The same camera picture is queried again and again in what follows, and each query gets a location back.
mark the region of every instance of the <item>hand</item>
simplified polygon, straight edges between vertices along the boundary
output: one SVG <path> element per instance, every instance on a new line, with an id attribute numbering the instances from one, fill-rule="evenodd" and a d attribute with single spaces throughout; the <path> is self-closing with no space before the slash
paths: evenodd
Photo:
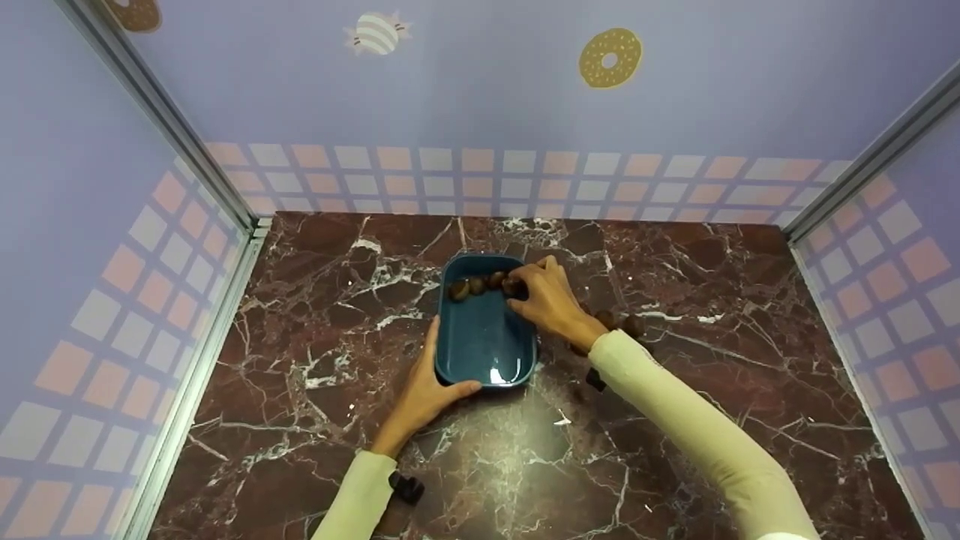
<path id="1" fill-rule="evenodd" d="M 477 380 L 465 380 L 451 386 L 443 386 L 437 381 L 433 360 L 439 329 L 440 318 L 434 317 L 420 357 L 407 376 L 403 393 L 373 440 L 370 451 L 374 454 L 396 458 L 407 439 L 417 430 L 429 424 L 448 405 L 480 390 L 481 384 Z"/>
<path id="2" fill-rule="evenodd" d="M 541 330 L 555 333 L 582 351 L 589 351 L 606 327 L 580 309 L 570 290 L 566 271 L 552 255 L 537 264 L 521 266 L 510 273 L 527 285 L 530 299 L 510 299 L 507 304 Z"/>

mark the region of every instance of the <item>marble tabletop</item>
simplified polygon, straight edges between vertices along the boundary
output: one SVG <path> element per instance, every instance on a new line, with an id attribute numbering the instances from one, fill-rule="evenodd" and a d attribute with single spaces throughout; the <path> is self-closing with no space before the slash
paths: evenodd
<path id="1" fill-rule="evenodd" d="M 795 481 L 825 539 L 919 539 L 780 231 L 768 226 L 304 214 L 274 219 L 151 532 L 307 537 L 419 352 L 458 252 L 555 255 L 590 309 Z M 455 406 L 399 469 L 426 485 L 374 538 L 735 538 L 717 493 L 637 411 L 540 337 L 529 385 Z"/>

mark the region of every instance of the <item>donut sticker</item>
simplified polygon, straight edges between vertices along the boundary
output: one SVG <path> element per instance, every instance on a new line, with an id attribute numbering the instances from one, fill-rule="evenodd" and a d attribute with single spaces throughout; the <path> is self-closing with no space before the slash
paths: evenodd
<path id="1" fill-rule="evenodd" d="M 360 15 L 356 28 L 345 28 L 347 47 L 357 55 L 367 51 L 376 55 L 394 52 L 401 39 L 410 37 L 410 23 L 400 21 L 400 12 L 387 16 L 366 12 Z"/>
<path id="2" fill-rule="evenodd" d="M 643 56 L 636 34 L 611 28 L 587 42 L 580 53 L 580 76 L 591 88 L 614 88 L 630 80 Z"/>
<path id="3" fill-rule="evenodd" d="M 160 27 L 156 0 L 104 0 L 104 4 L 127 32 L 152 32 Z"/>

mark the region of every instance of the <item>pink grid pattern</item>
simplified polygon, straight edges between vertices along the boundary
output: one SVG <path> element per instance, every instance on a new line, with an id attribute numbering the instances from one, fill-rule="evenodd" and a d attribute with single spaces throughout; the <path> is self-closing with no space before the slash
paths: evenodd
<path id="1" fill-rule="evenodd" d="M 569 150 L 208 147 L 262 215 L 357 211 L 782 226 L 848 164 Z"/>
<path id="2" fill-rule="evenodd" d="M 960 538 L 960 269 L 885 175 L 799 250 L 905 491 Z"/>
<path id="3" fill-rule="evenodd" d="M 229 146 L 211 151 L 243 162 Z M 317 149 L 297 152 L 322 163 Z M 132 493 L 115 486 L 150 458 L 241 236 L 182 161 L 162 175 L 38 363 L 36 391 L 0 426 L 0 537 L 115 532 Z M 27 462 L 40 478 L 19 476 Z"/>

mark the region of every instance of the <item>long sleeve shirt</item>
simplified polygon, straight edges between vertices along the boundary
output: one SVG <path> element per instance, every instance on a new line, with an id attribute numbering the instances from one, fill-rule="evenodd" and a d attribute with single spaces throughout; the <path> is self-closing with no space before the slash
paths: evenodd
<path id="1" fill-rule="evenodd" d="M 623 331 L 589 354 L 607 386 L 654 422 L 721 492 L 743 540 L 817 540 L 786 471 L 727 416 Z M 313 540 L 369 540 L 393 493 L 396 462 L 361 452 Z"/>

